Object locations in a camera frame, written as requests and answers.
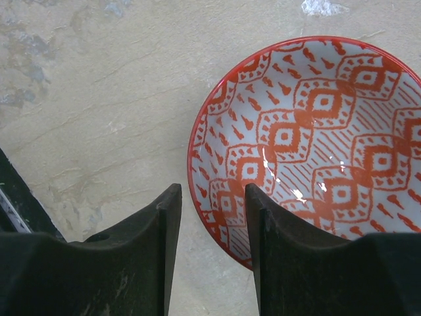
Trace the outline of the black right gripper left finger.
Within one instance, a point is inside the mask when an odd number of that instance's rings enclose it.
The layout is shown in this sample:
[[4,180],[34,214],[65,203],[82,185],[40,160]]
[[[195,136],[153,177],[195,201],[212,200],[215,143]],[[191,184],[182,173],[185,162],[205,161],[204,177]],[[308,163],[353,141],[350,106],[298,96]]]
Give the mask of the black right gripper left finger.
[[1,235],[2,315],[167,315],[182,187],[84,242]]

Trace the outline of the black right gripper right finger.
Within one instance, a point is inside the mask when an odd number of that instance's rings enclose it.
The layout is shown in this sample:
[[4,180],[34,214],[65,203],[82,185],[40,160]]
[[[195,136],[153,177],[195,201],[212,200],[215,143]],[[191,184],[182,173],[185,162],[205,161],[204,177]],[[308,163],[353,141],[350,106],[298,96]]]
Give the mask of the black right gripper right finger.
[[419,315],[420,235],[373,233],[350,241],[245,188],[261,315]]

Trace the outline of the orange patterned bowl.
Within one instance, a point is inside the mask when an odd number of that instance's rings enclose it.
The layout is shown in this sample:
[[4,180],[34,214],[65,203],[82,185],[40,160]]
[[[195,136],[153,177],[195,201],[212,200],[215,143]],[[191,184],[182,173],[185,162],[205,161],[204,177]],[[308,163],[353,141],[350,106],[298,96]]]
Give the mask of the orange patterned bowl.
[[249,183],[344,239],[420,231],[420,77],[355,39],[309,36],[240,62],[193,125],[187,177],[214,241],[252,265]]

